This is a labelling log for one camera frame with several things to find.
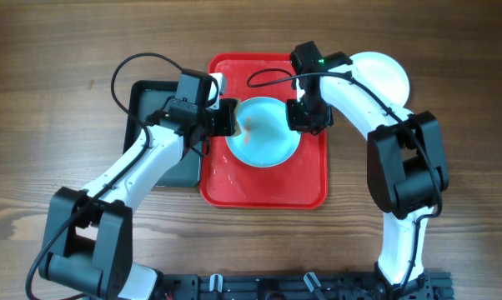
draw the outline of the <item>wooden table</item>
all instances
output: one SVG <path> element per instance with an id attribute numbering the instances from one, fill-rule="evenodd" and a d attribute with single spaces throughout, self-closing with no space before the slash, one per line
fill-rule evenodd
<path id="1" fill-rule="evenodd" d="M 125 57 L 168 55 L 206 70 L 225 52 L 379 51 L 407 70 L 407 107 L 431 111 L 450 186 L 430 221 L 427 268 L 457 298 L 502 298 L 502 1 L 0 1 L 0 298 L 24 298 L 50 197 L 119 158 L 125 115 L 109 82 Z M 166 63 L 118 78 L 173 80 Z M 166 273 L 369 271 L 382 214 L 366 186 L 365 142 L 342 116 L 329 129 L 329 196 L 314 211 L 217 209 L 197 188 L 155 188 L 134 219 L 134 259 Z M 37 278 L 41 298 L 73 294 Z"/>

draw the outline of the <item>blue bowl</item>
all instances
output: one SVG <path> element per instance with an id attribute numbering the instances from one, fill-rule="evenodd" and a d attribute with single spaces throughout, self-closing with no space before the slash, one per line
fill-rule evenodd
<path id="1" fill-rule="evenodd" d="M 242 130 L 226 137 L 233 155 L 242 163 L 269 168 L 294 154 L 301 134 L 291 131 L 286 120 L 286 104 L 271 97 L 254 97 L 240 104 L 236 119 Z"/>

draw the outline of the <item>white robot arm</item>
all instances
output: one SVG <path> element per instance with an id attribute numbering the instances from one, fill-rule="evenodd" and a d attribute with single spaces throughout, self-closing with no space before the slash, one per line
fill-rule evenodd
<path id="1" fill-rule="evenodd" d="M 388 290 L 384 292 L 388 295 L 394 294 L 398 298 L 419 289 L 420 283 L 423 284 L 419 282 L 424 274 L 421 249 L 427 226 L 427 218 L 420 217 L 434 216 L 431 213 L 435 195 L 430 185 L 431 176 L 423 169 L 421 157 L 403 162 L 400 149 L 412 148 L 413 145 L 399 129 L 409 123 L 412 126 L 409 130 L 415 132 L 416 138 L 424 139 L 422 144 L 425 149 L 418 149 L 418 154 L 420 151 L 431 151 L 428 156 L 436 166 L 434 176 L 439 179 L 440 190 L 445 190 L 449 178 L 436 120 L 428 112 L 415 116 L 410 110 L 390 101 L 365 80 L 357 66 L 341 52 L 321 57 L 314 43 L 307 42 L 297 46 L 290 59 L 299 79 L 296 82 L 297 99 L 287 103 L 289 126 L 294 130 L 317 134 L 332 125 L 329 107 L 332 106 L 369 141 L 368 185 L 372 197 L 383 210 L 384 219 L 383 248 L 375 272 L 382 277 L 383 288 Z M 409 270 L 413 252 L 414 264 Z"/>
<path id="2" fill-rule="evenodd" d="M 198 141 L 235 133 L 234 109 L 238 101 L 220 102 L 224 88 L 221 73 L 208 75 L 182 70 L 175 97 L 167 99 L 161 109 L 147 117 L 147 132 L 142 130 L 136 142 L 109 170 L 81 191 L 62 187 L 55 193 L 49 205 L 44 245 L 77 210 L 89 208 L 60 234 L 41 261 L 35 261 L 42 278 L 92 298 L 165 298 L 158 295 L 161 273 L 132 261 L 132 216 L 158 179 Z M 131 163 L 132 167 L 119 176 Z M 113 178 L 118 180 L 108 187 Z M 85 228 L 90 224 L 98 227 L 95 241 L 75 233 L 75 227 Z M 32 276 L 29 273 L 27 295 L 35 299 L 30 290 Z"/>

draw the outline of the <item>black cable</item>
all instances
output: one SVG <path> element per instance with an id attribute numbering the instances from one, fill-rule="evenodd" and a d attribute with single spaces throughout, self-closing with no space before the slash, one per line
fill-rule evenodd
<path id="1" fill-rule="evenodd" d="M 295 76 L 285 77 L 285 78 L 281 78 L 281 79 L 278 79 L 278 80 L 273 80 L 273 81 L 270 81 L 270 82 L 251 84 L 251 79 L 253 79 L 255 76 L 257 76 L 257 75 L 259 75 L 261 73 L 270 72 L 269 70 L 270 71 L 279 71 L 279 70 L 282 70 L 282 69 L 277 69 L 277 70 L 265 69 L 265 70 L 261 70 L 261 71 L 253 73 L 249 77 L 249 79 L 247 81 L 248 87 L 249 88 L 267 87 L 269 85 L 274 85 L 274 84 L 278 84 L 278 83 L 284 83 L 284 82 L 287 82 L 287 81 L 290 81 L 290 80 L 294 80 L 294 79 L 297 79 L 297 78 L 305 78 L 305 77 L 312 77 L 312 76 L 329 76 L 329 77 L 334 77 L 334 78 L 341 78 L 343 80 L 346 80 L 346 81 L 348 81 L 348 82 L 356 85 L 357 87 L 359 87 L 362 90 L 364 90 L 368 95 L 370 95 L 370 97 L 373 100 L 375 100 L 375 102 L 378 103 L 378 105 L 380 105 L 383 108 L 383 110 L 385 110 L 386 113 L 388 113 L 388 115 L 390 115 L 407 132 L 407 135 L 409 136 L 409 138 L 412 140 L 412 142 L 414 143 L 414 145 L 418 149 L 418 152 L 419 152 L 419 154 L 421 155 L 421 157 L 422 157 L 422 159 L 424 161 L 425 167 L 427 168 L 427 170 L 429 171 L 429 175 L 431 176 L 431 181 L 433 182 L 434 195 L 436 196 L 436 202 L 437 202 L 436 205 L 437 205 L 438 208 L 437 208 L 437 210 L 436 210 L 435 213 L 429 213 L 429 214 L 421 215 L 418 218 L 416 218 L 416 220 L 414 221 L 414 225 L 415 225 L 415 230 L 414 230 L 414 246 L 413 246 L 411 258 L 409 260 L 409 268 L 407 269 L 407 272 L 405 274 L 405 277 L 403 279 L 403 282 L 401 283 L 400 290 L 399 290 L 399 294 L 403 293 L 403 291 L 405 290 L 405 288 L 407 286 L 407 283 L 409 282 L 410 274 L 412 273 L 412 270 L 414 268 L 414 260 L 416 259 L 416 254 L 418 252 L 419 228 L 421 227 L 421 222 L 424 219 L 426 219 L 426 218 L 436 218 L 436 217 L 438 217 L 442 213 L 442 194 L 440 192 L 440 187 L 439 187 L 439 184 L 438 184 L 438 180 L 437 180 L 436 176 L 434 175 L 434 170 L 433 170 L 433 167 L 432 167 L 432 165 L 430 163 L 429 157 L 427 157 L 427 153 L 422 148 L 421 143 L 419 142 L 418 138 L 414 135 L 414 133 L 412 132 L 412 130 L 410 130 L 410 128 L 403 122 L 403 120 L 401 120 L 394 113 L 394 111 L 390 107 L 387 107 L 379 99 L 379 97 L 377 97 L 377 95 L 375 95 L 369 88 L 367 88 L 362 83 L 358 82 L 356 79 L 354 79 L 352 76 L 348 75 L 347 73 L 312 72 L 312 73 L 305 73 L 305 74 L 299 74 L 299 75 L 295 75 Z"/>
<path id="2" fill-rule="evenodd" d="M 286 71 L 286 70 L 284 70 L 284 69 L 282 69 L 282 68 L 278 68 L 278 67 L 271 67 L 271 68 L 262 69 L 262 70 L 260 70 L 260 71 L 257 71 L 257 72 L 254 72 L 253 74 L 251 74 L 251 76 L 249 76 L 248 81 L 247 81 L 248 88 L 260 88 L 260 87 L 266 87 L 266 86 L 270 85 L 270 84 L 266 84 L 266 85 L 261 85 L 261 84 L 252 85 L 252 84 L 250 84 L 251 79 L 253 79 L 255 76 L 257 76 L 257 75 L 259 75 L 259 74 L 262 74 L 262 73 L 267 73 L 267 72 L 282 72 L 282 73 L 284 73 L 284 74 L 287 74 L 287 75 L 288 75 L 288 77 L 287 77 L 287 78 L 290 78 L 289 80 L 293 80 L 293 79 L 295 79 L 294 75 L 292 75 L 292 73 L 291 73 L 291 72 L 288 72 L 288 71 Z"/>
<path id="3" fill-rule="evenodd" d="M 40 253 L 36 256 L 34 259 L 33 265 L 31 266 L 30 270 L 28 271 L 27 274 L 27 280 L 25 282 L 25 293 L 27 294 L 27 297 L 31 300 L 39 300 L 36 296 L 33 294 L 33 279 L 34 279 L 34 274 L 36 274 L 36 270 L 38 269 L 38 266 L 44 259 L 44 257 L 48 254 L 49 249 L 53 246 L 53 244 L 56 242 L 56 240 L 60 237 L 60 235 L 70 226 L 72 226 L 86 211 L 92 206 L 92 204 L 97 201 L 102 195 L 104 195 L 106 192 L 108 192 L 110 189 L 112 189 L 113 185 L 116 184 L 116 182 L 126 173 L 128 172 L 139 160 L 142 158 L 142 156 L 145 154 L 145 152 L 149 149 L 149 144 L 150 144 L 150 136 L 149 136 L 149 130 L 147 126 L 145 125 L 144 122 L 141 122 L 136 116 L 134 116 L 124 105 L 122 105 L 118 97 L 116 96 L 114 85 L 116 82 L 116 76 L 119 73 L 119 70 L 128 62 L 135 58 L 140 58 L 140 57 L 155 57 L 155 58 L 162 58 L 163 60 L 167 61 L 168 63 L 173 64 L 177 69 L 182 71 L 183 69 L 173 60 L 165 57 L 164 55 L 160 55 L 157 53 L 139 53 L 139 54 L 134 54 L 131 57 L 126 58 L 124 61 L 122 61 L 119 66 L 116 68 L 116 71 L 114 71 L 114 74 L 112 75 L 112 80 L 110 82 L 110 93 L 112 94 L 112 98 L 114 99 L 114 102 L 125 112 L 127 113 L 129 118 L 132 118 L 137 125 L 139 125 L 142 130 L 145 132 L 145 143 L 143 144 L 142 150 L 140 153 L 126 166 L 124 167 L 118 175 L 116 175 L 111 181 L 109 181 L 101 191 L 99 191 L 97 194 L 95 194 L 90 200 L 86 202 L 82 207 L 80 207 L 71 217 L 68 218 L 60 227 L 58 230 L 51 236 L 49 241 L 45 244 L 45 246 L 42 247 L 42 250 Z M 84 293 L 64 298 L 63 300 L 73 300 L 73 299 L 79 299 L 82 297 L 87 296 Z"/>
<path id="4" fill-rule="evenodd" d="M 166 106 L 169 103 L 169 100 L 171 100 L 172 98 L 175 98 L 175 96 L 169 96 L 166 98 L 166 100 L 164 101 L 164 105 L 162 106 L 162 108 L 160 108 L 161 111 L 163 111 L 166 108 Z"/>
<path id="5" fill-rule="evenodd" d="M 190 149 L 192 149 L 192 151 L 194 151 L 195 153 L 197 153 L 200 158 L 204 158 L 205 157 L 205 155 L 201 151 L 199 151 L 198 149 L 196 149 L 195 147 L 190 147 Z"/>
<path id="6" fill-rule="evenodd" d="M 207 143 L 207 152 L 204 154 L 205 156 L 210 154 L 210 138 L 206 138 L 205 142 Z"/>

